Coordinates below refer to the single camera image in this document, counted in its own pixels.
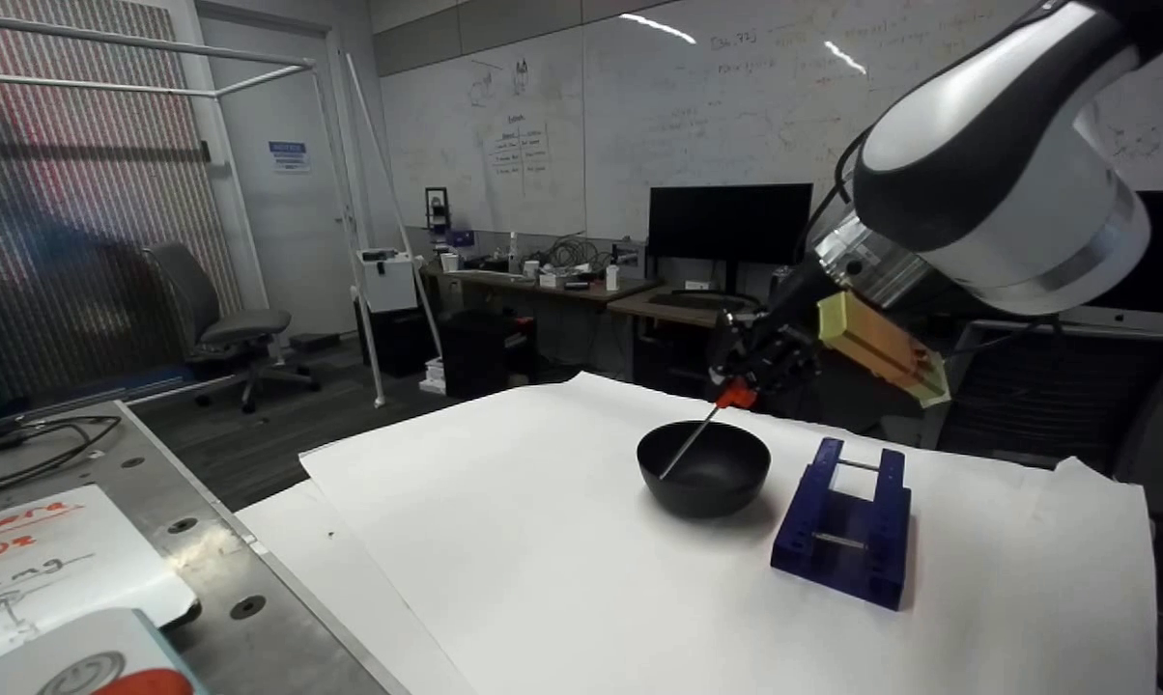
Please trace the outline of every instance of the computer monitor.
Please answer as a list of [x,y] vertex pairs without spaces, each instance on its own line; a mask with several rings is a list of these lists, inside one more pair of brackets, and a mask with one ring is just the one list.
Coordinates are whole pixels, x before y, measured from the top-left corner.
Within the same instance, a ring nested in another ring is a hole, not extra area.
[[652,259],[804,263],[813,186],[652,188]]
[[1124,332],[1163,332],[1163,188],[1139,193],[1150,217],[1150,246],[1139,268],[1088,300],[1084,308],[1068,313],[1069,325],[1118,325]]

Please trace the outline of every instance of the white table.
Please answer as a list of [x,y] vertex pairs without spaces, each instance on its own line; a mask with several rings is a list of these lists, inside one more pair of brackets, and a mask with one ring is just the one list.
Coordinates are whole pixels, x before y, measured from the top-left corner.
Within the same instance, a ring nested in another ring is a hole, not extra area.
[[1150,693],[1139,488],[903,450],[908,607],[882,612],[770,568],[814,444],[882,444],[724,414],[774,451],[761,504],[677,523],[634,450],[703,411],[592,376],[509,392],[307,451],[312,482],[242,523],[421,695]]

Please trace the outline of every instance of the whiteboard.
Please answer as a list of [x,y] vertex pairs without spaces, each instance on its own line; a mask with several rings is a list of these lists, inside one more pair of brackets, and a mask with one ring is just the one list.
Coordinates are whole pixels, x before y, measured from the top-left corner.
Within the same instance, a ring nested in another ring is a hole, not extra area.
[[[902,93],[1034,0],[677,0],[384,81],[410,226],[449,186],[459,226],[640,240],[652,186],[831,186]],[[1096,132],[1163,188],[1163,60],[1110,88]]]

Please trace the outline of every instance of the sticker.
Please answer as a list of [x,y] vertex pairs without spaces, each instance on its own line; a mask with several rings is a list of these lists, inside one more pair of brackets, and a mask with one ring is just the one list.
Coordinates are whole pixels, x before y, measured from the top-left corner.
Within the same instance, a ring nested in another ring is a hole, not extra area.
[[269,138],[269,157],[273,157],[273,169],[307,169],[307,154],[310,148],[296,145],[296,138]]

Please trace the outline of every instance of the black bowl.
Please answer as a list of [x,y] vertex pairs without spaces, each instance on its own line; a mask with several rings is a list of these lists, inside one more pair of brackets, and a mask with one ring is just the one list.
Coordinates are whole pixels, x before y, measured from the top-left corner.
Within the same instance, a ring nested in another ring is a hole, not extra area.
[[662,479],[668,460],[694,430],[699,423],[674,423],[663,430],[652,430],[636,450],[640,474],[652,497],[677,519],[738,514],[757,497],[770,474],[770,450],[757,437],[714,423],[674,469],[674,474]]

